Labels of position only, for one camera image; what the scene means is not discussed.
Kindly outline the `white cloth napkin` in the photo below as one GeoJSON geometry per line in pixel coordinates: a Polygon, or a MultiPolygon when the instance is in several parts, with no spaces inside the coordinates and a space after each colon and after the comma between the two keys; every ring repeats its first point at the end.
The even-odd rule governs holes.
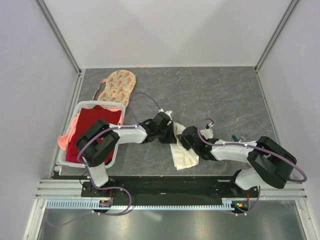
{"type": "Polygon", "coordinates": [[[174,167],[178,171],[197,166],[200,159],[200,157],[194,152],[194,150],[192,150],[191,148],[189,150],[185,149],[178,140],[177,135],[182,134],[185,129],[185,126],[177,122],[173,122],[173,133],[176,139],[176,143],[170,144],[170,150],[174,167]]]}

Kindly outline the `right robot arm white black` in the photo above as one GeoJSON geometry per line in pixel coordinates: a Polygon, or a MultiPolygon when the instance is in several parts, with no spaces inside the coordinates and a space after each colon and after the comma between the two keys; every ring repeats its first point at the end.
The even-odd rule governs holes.
{"type": "Polygon", "coordinates": [[[228,142],[218,138],[206,139],[198,134],[195,126],[187,127],[177,135],[179,143],[186,150],[193,150],[206,161],[236,161],[250,164],[235,174],[229,184],[229,191],[235,197],[259,185],[283,189],[297,164],[296,158],[267,136],[257,141],[228,142]]]}

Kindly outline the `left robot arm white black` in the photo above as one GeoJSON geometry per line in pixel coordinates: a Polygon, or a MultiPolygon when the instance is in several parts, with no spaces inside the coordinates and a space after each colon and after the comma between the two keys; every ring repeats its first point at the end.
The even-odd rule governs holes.
{"type": "Polygon", "coordinates": [[[92,182],[92,191],[99,197],[110,191],[105,160],[118,145],[145,144],[159,140],[162,144],[175,144],[174,123],[169,115],[159,112],[154,118],[135,125],[114,125],[104,119],[96,121],[75,142],[77,159],[83,159],[92,182]]]}

